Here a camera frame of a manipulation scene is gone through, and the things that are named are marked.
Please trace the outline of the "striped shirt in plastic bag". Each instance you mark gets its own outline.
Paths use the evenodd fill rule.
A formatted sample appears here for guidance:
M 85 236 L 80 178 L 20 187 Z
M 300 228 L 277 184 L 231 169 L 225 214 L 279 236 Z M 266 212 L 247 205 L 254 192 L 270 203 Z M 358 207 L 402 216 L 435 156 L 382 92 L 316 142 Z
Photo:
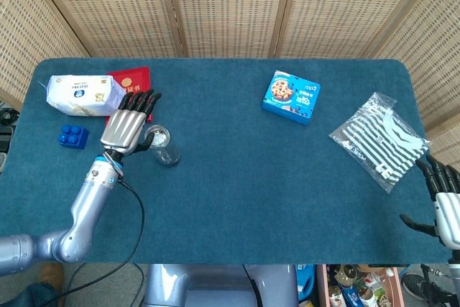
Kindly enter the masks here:
M 329 134 L 388 193 L 429 149 L 429 141 L 394 111 L 396 103 L 375 92 Z

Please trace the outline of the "clear glass jar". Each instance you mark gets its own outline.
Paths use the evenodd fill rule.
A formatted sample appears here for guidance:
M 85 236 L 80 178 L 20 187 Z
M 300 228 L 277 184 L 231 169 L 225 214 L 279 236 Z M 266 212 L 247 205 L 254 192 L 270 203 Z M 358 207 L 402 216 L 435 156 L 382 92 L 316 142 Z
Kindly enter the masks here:
M 180 162 L 180 153 L 173 142 L 169 130 L 161 125 L 156 124 L 147 128 L 144 138 L 147 139 L 148 136 L 150 136 L 151 134 L 154 137 L 155 132 L 164 132 L 169 137 L 169 142 L 164 147 L 153 147 L 152 143 L 150 144 L 150 149 L 153 152 L 158 163 L 167 167 L 177 165 Z

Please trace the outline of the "blue toy building block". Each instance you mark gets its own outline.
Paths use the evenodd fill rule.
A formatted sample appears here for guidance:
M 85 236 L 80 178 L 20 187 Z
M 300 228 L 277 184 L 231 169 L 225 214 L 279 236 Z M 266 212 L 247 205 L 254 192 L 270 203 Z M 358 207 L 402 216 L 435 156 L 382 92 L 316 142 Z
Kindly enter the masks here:
M 57 138 L 63 147 L 83 150 L 86 147 L 89 132 L 85 127 L 63 125 Z

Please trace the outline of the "blue plastic container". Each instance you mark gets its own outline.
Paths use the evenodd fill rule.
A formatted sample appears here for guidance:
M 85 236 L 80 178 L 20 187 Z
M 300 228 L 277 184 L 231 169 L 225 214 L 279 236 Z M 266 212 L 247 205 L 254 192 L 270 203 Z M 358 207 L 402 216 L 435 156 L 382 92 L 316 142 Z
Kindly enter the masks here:
M 298 300 L 300 302 L 308 299 L 313 290 L 316 278 L 316 266 L 312 264 L 298 264 L 295 266 Z

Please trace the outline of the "robot torso base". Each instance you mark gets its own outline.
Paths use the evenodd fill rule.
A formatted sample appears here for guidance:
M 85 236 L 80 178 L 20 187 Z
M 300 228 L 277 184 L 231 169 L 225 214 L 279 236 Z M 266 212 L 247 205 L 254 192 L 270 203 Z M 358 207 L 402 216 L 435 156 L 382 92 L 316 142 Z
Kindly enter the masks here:
M 186 307 L 196 291 L 210 307 L 218 307 L 210 297 L 218 291 L 230 298 L 248 293 L 245 307 L 299 305 L 294 265 L 151 264 L 142 307 Z

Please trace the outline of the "pink storage crate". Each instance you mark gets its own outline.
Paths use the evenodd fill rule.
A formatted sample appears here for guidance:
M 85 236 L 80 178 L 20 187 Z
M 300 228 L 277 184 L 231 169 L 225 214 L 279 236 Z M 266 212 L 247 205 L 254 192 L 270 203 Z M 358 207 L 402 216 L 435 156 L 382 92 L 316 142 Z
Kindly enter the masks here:
M 396 267 L 318 265 L 320 307 L 405 307 Z

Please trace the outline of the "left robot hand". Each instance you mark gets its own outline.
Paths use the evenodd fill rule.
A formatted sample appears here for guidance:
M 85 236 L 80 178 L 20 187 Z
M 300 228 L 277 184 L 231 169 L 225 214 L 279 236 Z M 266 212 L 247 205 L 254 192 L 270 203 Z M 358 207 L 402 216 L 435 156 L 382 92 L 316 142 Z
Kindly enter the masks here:
M 161 97 L 161 93 L 154 93 L 151 88 L 137 93 L 128 92 L 121 99 L 101 137 L 101 146 L 106 155 L 121 162 L 123 157 L 150 148 L 154 135 L 148 134 L 143 142 L 139 142 L 139 136 Z

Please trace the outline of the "white tissue pack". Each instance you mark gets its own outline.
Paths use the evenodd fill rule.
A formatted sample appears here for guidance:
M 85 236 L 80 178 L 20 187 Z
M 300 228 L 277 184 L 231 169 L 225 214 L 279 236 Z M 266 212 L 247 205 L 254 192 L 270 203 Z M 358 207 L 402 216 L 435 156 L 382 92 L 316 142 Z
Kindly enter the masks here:
M 110 116 L 127 94 L 112 75 L 52 75 L 46 102 L 69 116 Z

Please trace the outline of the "wicker folding screen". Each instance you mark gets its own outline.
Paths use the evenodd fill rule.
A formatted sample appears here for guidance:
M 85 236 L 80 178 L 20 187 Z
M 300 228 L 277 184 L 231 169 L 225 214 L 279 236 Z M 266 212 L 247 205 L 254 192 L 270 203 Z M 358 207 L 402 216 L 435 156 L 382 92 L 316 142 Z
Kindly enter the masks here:
M 0 0 L 0 106 L 61 57 L 394 58 L 460 168 L 460 0 Z

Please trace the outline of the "black sneaker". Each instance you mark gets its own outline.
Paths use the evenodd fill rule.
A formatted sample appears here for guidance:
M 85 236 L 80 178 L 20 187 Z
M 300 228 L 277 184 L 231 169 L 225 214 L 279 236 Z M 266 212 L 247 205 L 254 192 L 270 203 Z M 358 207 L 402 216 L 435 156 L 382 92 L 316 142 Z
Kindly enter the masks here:
M 444 303 L 444 292 L 434 282 L 428 282 L 423 276 L 406 273 L 401 279 L 401 286 L 410 296 L 428 302 L 429 297 L 434 303 Z

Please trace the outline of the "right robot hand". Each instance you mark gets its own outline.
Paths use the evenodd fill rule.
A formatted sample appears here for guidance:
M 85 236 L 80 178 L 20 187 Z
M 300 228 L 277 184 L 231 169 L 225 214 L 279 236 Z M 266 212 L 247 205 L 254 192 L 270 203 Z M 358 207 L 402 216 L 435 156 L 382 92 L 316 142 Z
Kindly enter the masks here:
M 401 214 L 400 219 L 412 230 L 438 238 L 449 250 L 460 251 L 460 172 L 432 155 L 426 155 L 426 160 L 429 165 L 421 159 L 415 163 L 425 178 L 436 222 L 421 224 L 405 214 Z

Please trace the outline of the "red certificate booklet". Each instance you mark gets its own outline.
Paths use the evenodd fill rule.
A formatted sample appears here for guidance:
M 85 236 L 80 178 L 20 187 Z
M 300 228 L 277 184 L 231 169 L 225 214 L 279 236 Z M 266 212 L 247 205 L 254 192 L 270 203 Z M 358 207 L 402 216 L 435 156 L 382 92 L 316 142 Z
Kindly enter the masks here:
M 111 75 L 127 93 L 146 93 L 151 89 L 150 68 L 147 66 L 109 71 L 106 74 Z

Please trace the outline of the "blue table cloth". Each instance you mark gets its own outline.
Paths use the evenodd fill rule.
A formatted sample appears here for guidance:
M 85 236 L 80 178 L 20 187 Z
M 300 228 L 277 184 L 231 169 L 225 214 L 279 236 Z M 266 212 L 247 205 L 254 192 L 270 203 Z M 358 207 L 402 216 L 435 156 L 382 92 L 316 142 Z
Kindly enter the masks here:
M 439 241 L 400 220 L 430 224 L 434 209 L 419 169 L 388 193 L 329 134 L 374 93 L 423 133 L 407 68 L 397 60 L 58 58 L 32 82 L 8 158 L 86 156 L 102 151 L 102 118 L 70 117 L 45 100 L 52 75 L 102 75 L 147 66 L 162 94 L 153 119 L 170 130 L 178 165 L 151 151 L 124 160 L 132 187 L 116 186 L 88 259 L 214 264 L 445 262 Z M 262 108 L 276 70 L 319 83 L 310 122 Z M 58 142 L 63 125 L 85 127 L 83 150 Z

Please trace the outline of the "brown shoe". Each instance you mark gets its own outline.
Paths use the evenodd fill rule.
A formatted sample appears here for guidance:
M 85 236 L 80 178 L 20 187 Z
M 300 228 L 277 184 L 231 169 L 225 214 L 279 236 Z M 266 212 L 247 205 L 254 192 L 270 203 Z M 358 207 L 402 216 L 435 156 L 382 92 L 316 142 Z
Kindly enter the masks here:
M 52 288 L 55 293 L 62 293 L 64 268 L 60 262 L 45 262 L 40 268 L 38 283 Z

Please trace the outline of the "blue cookie box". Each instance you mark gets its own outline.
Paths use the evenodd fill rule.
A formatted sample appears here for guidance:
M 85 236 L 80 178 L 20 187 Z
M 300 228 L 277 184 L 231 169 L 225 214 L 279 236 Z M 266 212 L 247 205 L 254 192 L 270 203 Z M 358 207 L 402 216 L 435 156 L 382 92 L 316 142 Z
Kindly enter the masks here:
M 319 83 L 276 70 L 262 100 L 262 108 L 306 125 L 311 120 L 320 90 Z

